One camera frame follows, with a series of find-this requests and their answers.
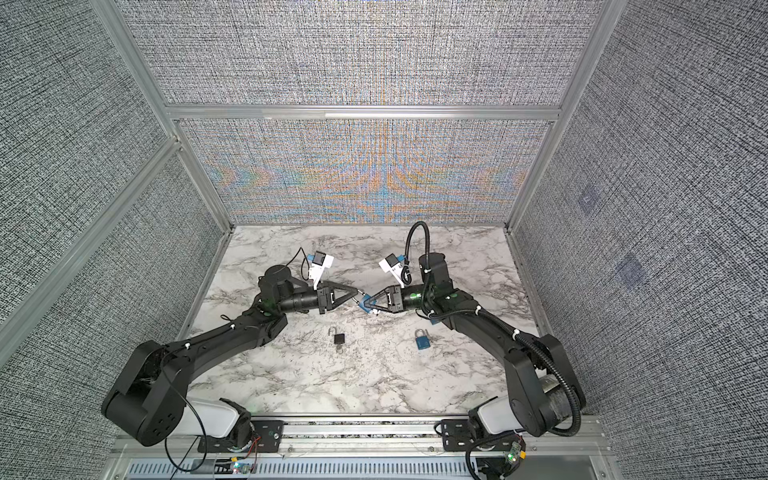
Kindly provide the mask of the blue padlock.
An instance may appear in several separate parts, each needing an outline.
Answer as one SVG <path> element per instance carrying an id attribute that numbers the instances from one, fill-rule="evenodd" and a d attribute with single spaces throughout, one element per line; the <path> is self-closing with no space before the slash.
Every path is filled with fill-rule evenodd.
<path id="1" fill-rule="evenodd" d="M 370 295 L 365 295 L 359 302 L 358 306 L 366 313 L 370 314 L 373 311 L 373 308 L 368 305 L 369 301 L 372 299 Z"/>
<path id="2" fill-rule="evenodd" d="M 431 347 L 431 341 L 426 330 L 417 329 L 414 332 L 414 337 L 415 337 L 415 343 L 416 343 L 417 349 L 419 351 L 426 350 Z"/>

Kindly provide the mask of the black padlock with key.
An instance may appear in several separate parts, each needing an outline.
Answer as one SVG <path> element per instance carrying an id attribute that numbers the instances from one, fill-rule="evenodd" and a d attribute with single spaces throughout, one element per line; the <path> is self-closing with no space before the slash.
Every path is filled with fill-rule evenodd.
<path id="1" fill-rule="evenodd" d="M 344 333 L 339 332 L 335 326 L 332 326 L 328 330 L 328 334 L 332 337 L 333 345 L 337 353 L 342 353 L 346 344 L 346 336 Z"/>

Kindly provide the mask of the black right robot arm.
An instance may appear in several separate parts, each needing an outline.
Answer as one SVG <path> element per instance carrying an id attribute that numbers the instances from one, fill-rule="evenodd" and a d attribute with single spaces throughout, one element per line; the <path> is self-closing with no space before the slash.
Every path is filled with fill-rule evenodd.
<path id="1" fill-rule="evenodd" d="M 379 266 L 396 283 L 366 297 L 365 308 L 387 313 L 414 310 L 465 335 L 503 366 L 507 406 L 521 429 L 533 436 L 579 433 L 586 398 L 556 337 L 525 332 L 482 307 L 454 285 L 442 253 L 419 258 L 420 284 L 413 282 L 404 257 L 390 254 Z"/>

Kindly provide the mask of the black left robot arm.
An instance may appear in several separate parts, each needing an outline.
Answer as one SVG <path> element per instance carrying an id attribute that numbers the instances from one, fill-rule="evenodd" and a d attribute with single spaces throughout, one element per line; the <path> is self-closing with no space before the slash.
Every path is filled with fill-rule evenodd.
<path id="1" fill-rule="evenodd" d="M 310 285 L 293 277 L 285 265 L 267 269 L 258 287 L 251 306 L 223 326 L 171 343 L 146 341 L 137 346 L 103 400 L 103 416 L 140 444 L 153 446 L 181 433 L 183 416 L 190 412 L 200 451 L 245 448 L 254 439 L 250 414 L 226 400 L 226 415 L 204 415 L 187 397 L 191 382 L 235 355 L 276 339 L 288 314 L 325 313 L 359 292 L 331 281 Z"/>

